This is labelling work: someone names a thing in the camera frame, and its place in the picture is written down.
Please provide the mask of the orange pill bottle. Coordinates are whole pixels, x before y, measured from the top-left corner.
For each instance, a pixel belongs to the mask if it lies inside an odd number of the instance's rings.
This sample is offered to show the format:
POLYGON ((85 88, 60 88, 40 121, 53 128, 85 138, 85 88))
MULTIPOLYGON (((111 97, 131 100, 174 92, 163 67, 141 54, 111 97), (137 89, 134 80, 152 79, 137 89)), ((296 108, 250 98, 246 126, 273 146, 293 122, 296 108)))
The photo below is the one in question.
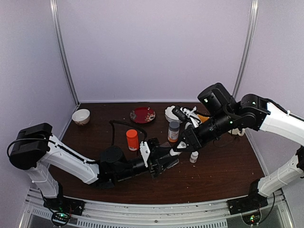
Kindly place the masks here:
POLYGON ((130 129, 126 132, 126 139, 130 151, 137 151, 139 149, 138 132, 135 129, 130 129))

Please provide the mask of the grey cap pill bottle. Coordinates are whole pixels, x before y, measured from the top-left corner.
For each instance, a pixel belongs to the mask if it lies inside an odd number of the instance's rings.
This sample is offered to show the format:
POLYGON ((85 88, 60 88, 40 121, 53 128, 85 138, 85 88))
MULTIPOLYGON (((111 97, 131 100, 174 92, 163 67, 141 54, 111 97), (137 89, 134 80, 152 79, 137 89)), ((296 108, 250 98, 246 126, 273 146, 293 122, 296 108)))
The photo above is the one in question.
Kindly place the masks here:
POLYGON ((178 140, 179 129, 180 129, 180 124, 177 121, 172 121, 172 122, 169 123, 168 140, 171 143, 174 143, 178 140))

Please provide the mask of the clear plastic pill organizer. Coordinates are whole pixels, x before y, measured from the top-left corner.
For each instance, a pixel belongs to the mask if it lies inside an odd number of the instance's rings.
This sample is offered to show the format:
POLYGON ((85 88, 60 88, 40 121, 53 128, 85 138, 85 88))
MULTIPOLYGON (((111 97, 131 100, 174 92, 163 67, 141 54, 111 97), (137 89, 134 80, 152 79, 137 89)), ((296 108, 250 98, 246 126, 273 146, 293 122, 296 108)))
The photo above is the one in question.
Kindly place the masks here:
MULTIPOLYGON (((165 143, 161 144, 161 147, 170 148, 171 144, 169 142, 165 142, 165 143)), ((169 162, 166 169, 170 169, 171 167, 175 166, 178 163, 179 163, 179 158, 176 158, 175 160, 169 162)))

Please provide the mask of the small white pill bottle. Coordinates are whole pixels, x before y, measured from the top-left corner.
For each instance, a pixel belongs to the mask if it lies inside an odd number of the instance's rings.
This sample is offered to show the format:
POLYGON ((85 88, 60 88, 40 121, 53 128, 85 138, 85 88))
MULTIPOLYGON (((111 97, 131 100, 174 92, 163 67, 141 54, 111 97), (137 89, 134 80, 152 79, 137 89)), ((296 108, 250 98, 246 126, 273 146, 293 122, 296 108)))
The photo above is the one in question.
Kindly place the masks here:
POLYGON ((190 162, 195 163, 198 159, 199 153, 197 151, 192 152, 190 155, 190 162))

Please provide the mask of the small white dropper bottle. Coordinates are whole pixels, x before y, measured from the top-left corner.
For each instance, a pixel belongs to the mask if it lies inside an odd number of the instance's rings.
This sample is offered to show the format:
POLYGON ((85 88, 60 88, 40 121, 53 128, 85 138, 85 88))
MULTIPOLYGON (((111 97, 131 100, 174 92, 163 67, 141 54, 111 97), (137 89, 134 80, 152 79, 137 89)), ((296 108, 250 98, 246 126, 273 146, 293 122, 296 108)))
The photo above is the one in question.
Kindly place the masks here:
POLYGON ((176 152, 174 150, 170 150, 170 156, 179 156, 182 152, 176 152))

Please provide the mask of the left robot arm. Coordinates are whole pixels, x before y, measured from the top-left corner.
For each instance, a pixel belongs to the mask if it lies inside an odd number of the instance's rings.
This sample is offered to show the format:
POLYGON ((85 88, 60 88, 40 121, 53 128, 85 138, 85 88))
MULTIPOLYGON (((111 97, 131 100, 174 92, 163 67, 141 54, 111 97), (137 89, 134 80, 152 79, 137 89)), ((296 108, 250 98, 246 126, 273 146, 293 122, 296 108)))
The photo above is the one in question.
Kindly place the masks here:
POLYGON ((177 164, 180 154, 169 147, 161 147, 156 138, 142 141, 139 152, 139 157, 128 160, 120 147, 111 145, 101 152, 98 160, 92 160, 63 144, 48 123, 20 130, 16 140, 7 147, 10 163, 24 170, 58 211, 68 207, 68 200, 63 197, 62 185, 49 173, 49 164, 87 185, 108 189, 146 172, 155 178, 177 164))

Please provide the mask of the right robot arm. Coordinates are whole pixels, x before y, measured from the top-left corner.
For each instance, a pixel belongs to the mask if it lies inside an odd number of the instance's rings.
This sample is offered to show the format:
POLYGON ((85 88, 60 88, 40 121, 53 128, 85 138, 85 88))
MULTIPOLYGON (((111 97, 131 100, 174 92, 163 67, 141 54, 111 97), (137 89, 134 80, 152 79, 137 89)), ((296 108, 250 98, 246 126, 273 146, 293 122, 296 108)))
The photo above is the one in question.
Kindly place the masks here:
POLYGON ((247 94, 237 102, 221 83, 215 83, 198 95, 210 117, 205 122, 184 130, 170 151, 171 156, 181 152, 194 152, 207 143, 219 139, 234 129, 251 129, 269 133, 267 138, 272 155, 287 152, 287 143, 294 152, 291 158, 268 176, 252 184, 250 194, 244 198, 246 209, 254 209, 276 190, 304 175, 304 120, 284 109, 271 99, 247 94))

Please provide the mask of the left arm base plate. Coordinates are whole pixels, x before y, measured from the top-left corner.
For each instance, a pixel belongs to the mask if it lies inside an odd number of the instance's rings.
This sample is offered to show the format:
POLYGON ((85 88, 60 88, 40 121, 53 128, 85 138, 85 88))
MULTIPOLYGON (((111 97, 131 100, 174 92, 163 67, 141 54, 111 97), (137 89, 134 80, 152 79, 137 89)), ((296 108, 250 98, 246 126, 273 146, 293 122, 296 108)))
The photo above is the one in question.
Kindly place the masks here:
POLYGON ((83 214, 85 202, 82 200, 67 197, 45 198, 44 196, 42 199, 44 201, 43 206, 52 210, 53 212, 63 212, 78 216, 83 214))

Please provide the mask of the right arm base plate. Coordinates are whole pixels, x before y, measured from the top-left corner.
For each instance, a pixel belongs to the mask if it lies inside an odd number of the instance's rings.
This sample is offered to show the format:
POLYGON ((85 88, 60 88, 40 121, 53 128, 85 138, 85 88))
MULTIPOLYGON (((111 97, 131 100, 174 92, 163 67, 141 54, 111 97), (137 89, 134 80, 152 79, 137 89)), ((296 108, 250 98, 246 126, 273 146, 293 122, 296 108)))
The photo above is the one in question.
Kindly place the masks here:
POLYGON ((268 205, 266 197, 259 194, 253 196, 245 196, 227 201, 230 215, 245 213, 248 211, 258 210, 268 205))

